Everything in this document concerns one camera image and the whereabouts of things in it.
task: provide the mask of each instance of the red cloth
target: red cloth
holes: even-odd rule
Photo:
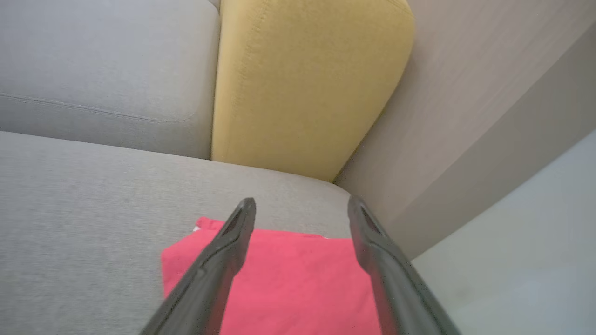
[[[194,231],[164,250],[167,296],[224,223],[200,218]],[[256,229],[234,278],[222,335],[380,334],[370,278],[350,239]]]

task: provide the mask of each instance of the gray sofa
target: gray sofa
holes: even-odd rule
[[[0,334],[140,331],[162,250],[244,197],[257,228],[349,237],[343,189],[206,160],[216,5],[0,3]]]

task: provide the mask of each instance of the gray seat cushion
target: gray seat cushion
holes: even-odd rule
[[[348,193],[272,170],[0,132],[0,334],[135,334],[160,254],[244,197],[256,227],[349,237]]]

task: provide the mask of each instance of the sofa cushion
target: sofa cushion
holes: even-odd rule
[[[222,0],[220,12],[212,159],[332,181],[406,66],[408,3]]]
[[[256,228],[349,237],[327,182],[0,132],[0,334],[135,334],[162,301],[160,254],[254,197]]]
[[[0,130],[209,158],[208,0],[0,2]]]

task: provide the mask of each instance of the yellow cushion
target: yellow cushion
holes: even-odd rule
[[[212,159],[333,180],[402,75],[408,4],[224,0],[221,19]]]

